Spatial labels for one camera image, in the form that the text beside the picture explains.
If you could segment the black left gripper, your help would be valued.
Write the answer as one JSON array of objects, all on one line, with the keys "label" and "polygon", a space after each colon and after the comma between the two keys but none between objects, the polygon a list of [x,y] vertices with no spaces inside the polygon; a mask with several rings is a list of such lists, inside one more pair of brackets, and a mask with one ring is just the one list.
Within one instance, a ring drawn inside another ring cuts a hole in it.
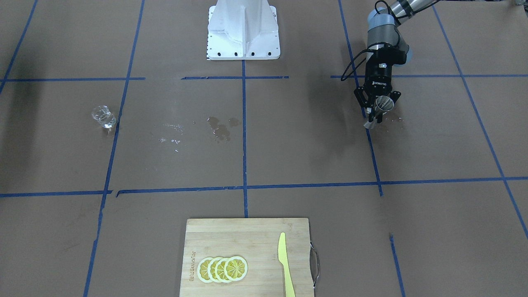
[{"label": "black left gripper", "polygon": [[[383,122],[383,115],[392,111],[401,92],[393,90],[391,85],[392,66],[395,59],[394,47],[384,46],[374,49],[367,57],[365,80],[363,86],[354,90],[354,95],[363,109],[371,109],[368,120]],[[377,117],[375,116],[375,101],[377,99]]]}]

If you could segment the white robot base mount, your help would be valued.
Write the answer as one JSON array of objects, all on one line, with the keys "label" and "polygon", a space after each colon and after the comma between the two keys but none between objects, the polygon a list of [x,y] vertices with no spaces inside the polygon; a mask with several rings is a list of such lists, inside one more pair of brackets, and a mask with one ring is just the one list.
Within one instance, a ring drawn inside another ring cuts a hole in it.
[{"label": "white robot base mount", "polygon": [[219,0],[208,17],[208,60],[280,58],[277,10],[267,0]]}]

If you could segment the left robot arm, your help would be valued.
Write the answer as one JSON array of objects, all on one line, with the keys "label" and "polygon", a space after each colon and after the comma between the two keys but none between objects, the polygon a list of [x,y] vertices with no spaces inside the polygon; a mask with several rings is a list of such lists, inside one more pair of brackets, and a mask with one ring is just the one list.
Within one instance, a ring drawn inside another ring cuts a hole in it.
[{"label": "left robot arm", "polygon": [[364,127],[372,129],[383,122],[383,116],[394,108],[401,92],[391,85],[394,65],[405,65],[412,51],[398,31],[398,27],[417,13],[436,4],[436,0],[396,0],[388,5],[384,0],[375,3],[368,15],[368,38],[365,79],[354,90],[355,98],[366,112]]}]

